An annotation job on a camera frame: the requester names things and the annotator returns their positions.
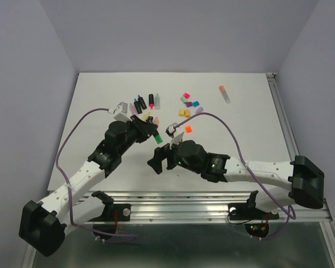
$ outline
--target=purple block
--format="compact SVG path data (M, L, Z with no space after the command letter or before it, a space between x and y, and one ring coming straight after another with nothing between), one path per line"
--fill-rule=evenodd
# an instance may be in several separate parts
M200 112L203 112L203 108L202 107L198 108L197 111L196 111L196 113L200 113Z

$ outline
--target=orange block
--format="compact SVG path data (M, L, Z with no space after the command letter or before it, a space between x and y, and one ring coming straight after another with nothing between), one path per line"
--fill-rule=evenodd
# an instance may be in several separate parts
M186 127L185 127L185 130L186 130L187 133L192 132L192 128L191 128L191 126L186 126Z

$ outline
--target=glass surface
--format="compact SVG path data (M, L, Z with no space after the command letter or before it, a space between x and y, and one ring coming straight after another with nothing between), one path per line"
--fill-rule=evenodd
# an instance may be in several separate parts
M270 234L281 226L271 224ZM37 253L33 267L333 267L319 223L291 223L270 241L252 240L236 233L245 232L244 226L231 224L120 228L138 240L102 244L91 232L77 230L52 256Z

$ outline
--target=marker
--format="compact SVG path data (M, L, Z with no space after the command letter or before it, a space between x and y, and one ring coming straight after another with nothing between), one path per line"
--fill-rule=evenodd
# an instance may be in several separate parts
M143 110L145 110L146 109L146 104L145 104L145 101L144 101L143 97L141 97L140 95L138 95L138 101L140 103L141 108Z
M153 118L152 116L149 116L148 119L146 120L146 122L153 124L152 118ZM155 139L157 144L162 143L162 138L161 138L161 136L160 136L160 134L158 133L157 130L154 131L154 133L152 135L154 136L154 139Z
M149 106L151 109L153 109L154 107L154 95L153 94L149 94Z
M137 101L137 99L134 99L134 106L136 108L136 111L138 114L141 114L142 113L142 110L141 110L141 107L140 107L140 102Z
M224 99L224 102L226 102L226 103L231 103L231 100L229 99L229 97L228 97L228 95L227 95L227 92L226 92L224 86L220 85L220 86L219 86L219 91L220 91L221 94L222 94L222 97L223 97L223 99Z

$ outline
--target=wire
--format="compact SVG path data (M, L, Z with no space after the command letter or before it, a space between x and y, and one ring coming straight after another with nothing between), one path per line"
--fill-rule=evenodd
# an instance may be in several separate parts
M242 225L242 224L245 224L245 223L247 223L247 222L253 221L253 219L250 219L250 220L245 221L245 222L232 223L232 222L229 221L229 215L230 215L230 214L227 215L227 221L228 221L228 223L230 223L230 224L232 224L232 225Z
M63 148L65 147L66 143L68 142L69 138L71 138L73 132L77 129L77 127L79 126L79 124L83 121L83 119L88 116L89 114L96 112L96 111L106 111L109 113L109 109L107 108L97 108L97 109L93 109L90 110L89 112L87 112L86 114L84 114L81 119L77 122L77 124L72 128L71 132L69 132L69 134L67 135L67 138L64 140L64 142L61 145L61 148L58 150L57 156L56 156L56 160L55 160L55 165L56 168L61 172L63 178L65 179L67 185L69 185L69 178L67 177L65 171L60 167L59 165L59 158L60 155L62 153ZM124 242L130 242L133 241L137 238L137 236L135 234L116 234L116 233L105 233L105 232L101 232L98 230L95 230L89 226L87 226L86 224L77 224L73 221L73 197L72 197L72 190L70 187L67 187L68 190L68 202L69 202L69 218L70 218L70 222L72 224L72 226L74 227L78 227L81 229L85 229L91 232L95 232L95 233L99 233L100 235L105 235L105 236L112 236L112 237L130 237L130 239L124 240L124 241L106 241L108 243L124 243Z
M292 214L295 216L295 211L294 211L293 207L289 205L289 206L288 206L288 212L290 213L290 211L291 211ZM256 240L267 241L267 240L271 240L271 239L273 239L273 238L276 238L276 237L280 236L280 235L283 233L285 227L288 225L289 220L290 220L290 217L288 216L288 217L286 218L286 221L285 221L284 225L283 225L277 232L275 232L275 233L272 234L271 236L268 236L268 237L265 237L265 238L259 238L259 237L252 236L252 235L250 235L250 234L242 233L242 232L237 231L237 230L235 230L235 229L233 229L233 228L231 228L231 230L234 231L235 233L239 233L240 235L247 236L247 237L249 237L249 238L253 238L253 239L256 239Z
M115 223L115 226L116 226L116 229L118 227L118 213L116 210L114 210L114 223Z
M266 227L267 227L267 225L268 225L268 221L269 221L269 216L268 216L268 214L267 214L267 221L266 221L266 224L263 226L263 228L266 228Z
M244 160L243 156L242 156L242 152L241 152L241 148L240 145L238 144L238 141L235 137L235 135L233 134L232 130L229 128L229 126L222 120L220 119L218 116L215 116L214 114L211 113L206 113L206 112L201 112L201 113L197 113L194 114L193 116L187 118L186 120L183 120L181 123L178 123L176 126L174 126L174 129L177 129L178 127L180 127L181 125L189 122L191 119L195 118L196 116L202 116L202 115L206 115L206 116L211 116L217 120L219 120L224 126L225 128L228 130L229 134L231 134L233 140L234 140L234 144L236 144L237 147L237 151L238 151L238 155L240 156L241 162L244 164L244 166L246 167L246 169L248 170L248 172L251 174L251 176L254 178L254 180L258 183L258 185L263 189L263 191L270 197L270 199L273 200L273 202L286 214L288 215L288 217L290 217L291 219L296 219L295 214L292 216L279 202L278 200L267 190L267 188L265 188L265 186L262 184L262 182L259 180L259 178L254 174L254 172L247 166L246 161Z

